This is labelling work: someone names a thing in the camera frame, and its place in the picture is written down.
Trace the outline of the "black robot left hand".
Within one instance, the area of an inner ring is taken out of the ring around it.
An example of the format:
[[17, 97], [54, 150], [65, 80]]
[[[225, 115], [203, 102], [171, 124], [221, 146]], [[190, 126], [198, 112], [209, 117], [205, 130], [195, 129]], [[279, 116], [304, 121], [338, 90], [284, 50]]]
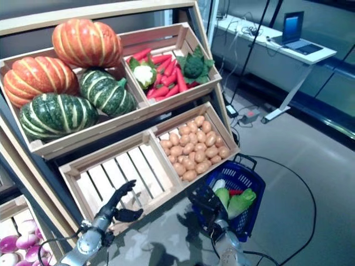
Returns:
[[125, 223], [137, 221], [143, 214], [144, 210], [142, 208], [137, 211], [133, 211], [126, 208], [117, 209], [116, 207], [121, 198], [126, 196], [128, 192], [131, 192], [133, 190], [135, 183], [136, 180], [131, 180], [123, 184], [119, 189], [117, 189], [113, 193], [109, 201], [95, 215], [94, 221], [98, 220], [99, 218], [103, 218], [108, 223], [111, 223], [113, 218], [115, 218], [119, 222]]

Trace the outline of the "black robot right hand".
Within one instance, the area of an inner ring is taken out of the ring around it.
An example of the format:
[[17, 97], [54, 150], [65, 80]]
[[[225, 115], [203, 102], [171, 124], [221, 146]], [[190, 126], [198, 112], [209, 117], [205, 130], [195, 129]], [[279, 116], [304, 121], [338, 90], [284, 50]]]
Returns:
[[218, 219], [227, 221], [227, 211], [210, 186], [197, 187], [188, 195], [188, 199], [203, 227], [209, 227]]

